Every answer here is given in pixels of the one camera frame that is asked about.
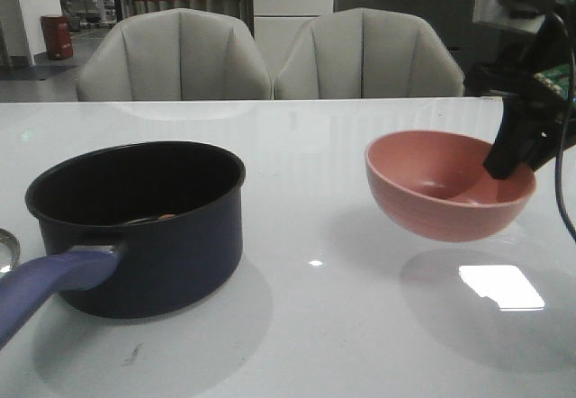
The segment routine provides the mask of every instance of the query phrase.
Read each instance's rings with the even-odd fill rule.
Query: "cable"
[[[554,164],[554,191],[556,196],[556,205],[558,206],[558,212],[562,217],[562,221],[566,226],[566,229],[570,233],[571,237],[576,241],[576,229],[572,224],[570,216],[566,211],[566,205],[564,204],[563,197],[563,158],[564,158],[564,148],[566,145],[566,137],[568,135],[568,127],[572,118],[572,109],[574,105],[574,47],[572,42],[574,41],[574,36],[572,32],[572,11],[570,9],[570,4],[566,4],[566,22],[558,14],[553,14],[553,18],[562,26],[563,31],[566,34],[568,41],[568,49],[570,52],[570,64],[568,67],[569,72],[569,84],[568,84],[568,97],[566,102],[566,111],[562,120],[562,133],[560,136],[560,141],[558,142],[558,150],[556,151],[556,160]]]

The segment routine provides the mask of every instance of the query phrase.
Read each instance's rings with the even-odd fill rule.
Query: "white chair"
[[[270,99],[272,84],[241,20],[178,8],[116,24],[76,92],[79,101]]]
[[[274,96],[461,96],[463,81],[462,70],[425,20],[356,8],[301,27],[274,82]]]

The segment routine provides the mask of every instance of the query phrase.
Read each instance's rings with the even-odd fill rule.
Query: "white table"
[[[534,197],[507,229],[458,244],[399,228],[365,180],[373,138],[420,128],[493,140],[500,106],[475,98],[0,104],[0,227],[20,238],[24,260],[43,254],[24,191],[63,159],[196,140],[247,166],[244,256],[223,287],[139,321],[95,318],[55,296],[0,351],[0,396],[573,398],[576,247],[555,209],[552,166],[538,171]],[[567,153],[569,209],[575,162]],[[479,265],[517,267],[544,307],[522,311],[511,282],[506,307],[518,302],[521,311],[481,298],[458,275]]]

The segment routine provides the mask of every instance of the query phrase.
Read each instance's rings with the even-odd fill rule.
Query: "purple handle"
[[[99,285],[116,270],[119,260],[112,246],[73,247],[8,272],[0,279],[0,348],[52,294]]]

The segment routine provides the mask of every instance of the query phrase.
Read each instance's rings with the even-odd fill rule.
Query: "pink bowl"
[[[482,165],[490,148],[450,132],[395,132],[366,149],[368,184],[382,210],[410,231],[454,242],[485,238],[509,225],[536,189],[526,164],[493,179]]]

